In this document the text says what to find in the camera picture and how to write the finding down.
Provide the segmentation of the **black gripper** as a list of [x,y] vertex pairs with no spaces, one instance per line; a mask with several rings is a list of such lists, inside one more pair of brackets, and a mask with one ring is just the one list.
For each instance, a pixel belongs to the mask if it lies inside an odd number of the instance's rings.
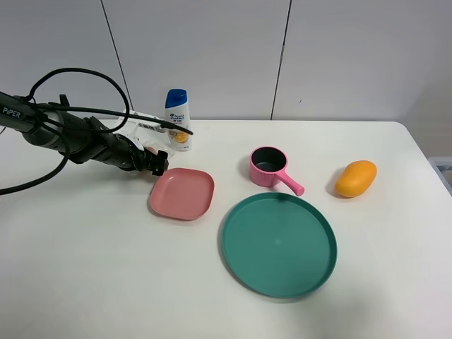
[[148,170],[156,177],[161,177],[168,169],[168,153],[163,150],[157,153],[140,150],[127,137],[113,133],[101,134],[99,141],[103,149],[93,157],[94,161],[127,172]]

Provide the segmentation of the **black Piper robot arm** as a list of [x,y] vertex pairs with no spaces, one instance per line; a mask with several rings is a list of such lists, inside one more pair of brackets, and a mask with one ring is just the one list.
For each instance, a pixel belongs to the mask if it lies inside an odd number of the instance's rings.
[[107,133],[107,127],[95,117],[80,118],[68,112],[32,108],[28,103],[1,94],[1,125],[19,131],[24,139],[39,147],[66,152],[69,160],[83,164],[89,160],[113,165],[124,171],[149,171],[161,176],[168,169],[168,154],[140,149],[119,133]]

